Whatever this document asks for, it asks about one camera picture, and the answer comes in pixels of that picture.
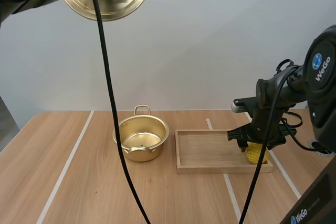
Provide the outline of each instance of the white wall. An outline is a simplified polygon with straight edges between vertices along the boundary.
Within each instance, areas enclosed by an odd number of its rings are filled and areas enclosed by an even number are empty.
[[[229,109],[334,23],[335,0],[146,0],[104,25],[118,109]],[[42,110],[110,109],[97,24],[63,1],[8,18],[0,54],[19,127]]]

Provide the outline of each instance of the golden pot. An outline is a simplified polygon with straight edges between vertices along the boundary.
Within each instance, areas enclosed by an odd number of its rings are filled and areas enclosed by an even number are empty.
[[[146,107],[148,115],[136,114],[138,108]],[[134,116],[119,123],[121,146],[124,156],[136,162],[146,162],[156,158],[163,148],[163,143],[169,135],[166,122],[151,115],[147,105],[138,105],[134,109]]]

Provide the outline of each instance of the wooden tray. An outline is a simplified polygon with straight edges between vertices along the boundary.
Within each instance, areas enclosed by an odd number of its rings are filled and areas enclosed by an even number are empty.
[[[254,173],[256,166],[224,130],[176,130],[177,173]],[[261,173],[272,172],[266,161]]]

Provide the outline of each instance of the white line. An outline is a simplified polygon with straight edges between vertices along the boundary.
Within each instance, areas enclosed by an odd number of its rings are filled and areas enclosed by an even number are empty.
[[[252,118],[250,117],[250,115],[245,112],[247,118],[250,120],[250,122],[252,121]],[[279,159],[277,158],[277,156],[275,155],[275,153],[270,150],[268,151],[269,154],[271,154],[272,158],[274,159],[274,162],[277,164],[277,166],[279,167],[279,170],[281,171],[282,175],[284,176],[285,180],[287,181],[288,185],[290,186],[290,188],[292,189],[293,193],[295,194],[295,196],[299,199],[301,198],[301,195],[299,193],[299,191],[297,190],[297,188],[295,187],[293,181],[290,179],[290,177],[288,176],[288,174],[286,173],[284,167],[281,165]]]
[[[206,122],[208,124],[209,130],[212,130],[213,128],[212,128],[210,119],[207,118]],[[237,201],[235,192],[233,191],[233,187],[231,185],[231,181],[230,181],[229,175],[227,175],[226,173],[224,173],[223,175],[224,175],[224,179],[225,179],[227,190],[229,191],[229,195],[230,195],[230,198],[231,198],[233,209],[235,210],[237,221],[239,222],[241,213],[240,213],[240,208],[239,208],[239,205],[238,205],[238,201]]]
[[[54,200],[54,197],[55,197],[55,195],[56,195],[56,193],[57,193],[57,190],[58,190],[60,184],[62,183],[62,180],[63,180],[63,178],[64,178],[64,176],[65,176],[65,173],[67,172],[67,170],[68,170],[68,168],[69,168],[69,165],[70,165],[70,163],[71,163],[71,161],[72,161],[72,158],[73,158],[73,156],[75,155],[75,152],[76,152],[76,150],[77,150],[77,148],[78,148],[78,145],[80,144],[80,141],[82,140],[82,138],[83,138],[83,136],[84,136],[84,134],[85,134],[85,131],[86,131],[86,129],[87,129],[87,127],[88,127],[88,125],[89,125],[89,123],[90,123],[90,121],[91,121],[91,118],[92,118],[93,113],[94,113],[94,111],[92,110],[91,113],[90,113],[90,115],[89,115],[89,117],[88,117],[88,119],[87,119],[87,121],[86,121],[86,123],[85,123],[85,125],[84,125],[84,128],[83,128],[82,132],[80,133],[80,135],[79,135],[79,137],[78,137],[78,139],[77,139],[77,141],[76,141],[74,147],[72,148],[72,151],[71,151],[71,153],[70,153],[70,156],[68,157],[68,160],[67,160],[67,162],[65,163],[65,166],[64,166],[64,168],[63,168],[61,174],[60,174],[59,177],[58,177],[58,180],[57,180],[57,182],[56,182],[56,184],[55,184],[55,186],[54,186],[54,189],[53,189],[53,191],[51,192],[51,194],[50,194],[50,196],[49,196],[49,198],[48,198],[48,200],[47,200],[47,203],[46,203],[46,205],[44,206],[44,208],[43,208],[43,210],[42,210],[42,213],[41,213],[40,217],[38,218],[38,220],[37,220],[37,222],[36,222],[37,224],[41,224],[41,223],[43,222],[43,220],[44,220],[44,218],[45,218],[45,216],[46,216],[46,214],[47,214],[47,212],[48,212],[48,210],[49,210],[49,207],[51,206],[51,203],[52,203],[53,200]]]
[[[209,118],[206,119],[206,123],[208,124],[209,130],[212,130],[212,125]]]

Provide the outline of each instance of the blue logo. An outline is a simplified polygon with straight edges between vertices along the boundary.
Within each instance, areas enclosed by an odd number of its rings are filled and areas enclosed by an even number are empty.
[[[316,54],[313,58],[312,66],[314,70],[318,70],[322,63],[322,54]]]
[[[290,224],[296,224],[296,219],[294,216],[292,216],[292,218],[290,218]]]

